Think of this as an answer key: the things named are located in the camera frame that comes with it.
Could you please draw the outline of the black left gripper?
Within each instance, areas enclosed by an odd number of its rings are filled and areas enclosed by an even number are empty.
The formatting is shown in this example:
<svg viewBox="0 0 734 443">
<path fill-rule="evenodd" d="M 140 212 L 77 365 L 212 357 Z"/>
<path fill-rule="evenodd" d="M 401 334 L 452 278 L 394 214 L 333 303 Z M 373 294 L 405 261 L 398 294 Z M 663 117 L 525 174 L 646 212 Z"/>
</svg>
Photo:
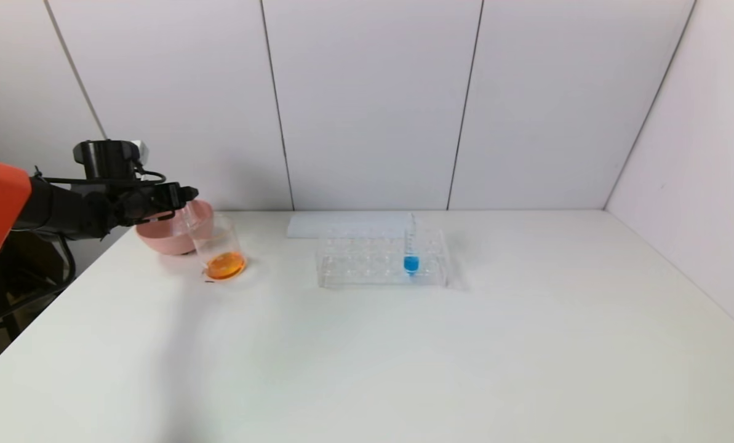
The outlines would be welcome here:
<svg viewBox="0 0 734 443">
<path fill-rule="evenodd" d="M 128 221 L 165 220 L 197 199 L 199 190 L 177 182 L 136 187 L 122 197 L 122 219 Z"/>
</svg>

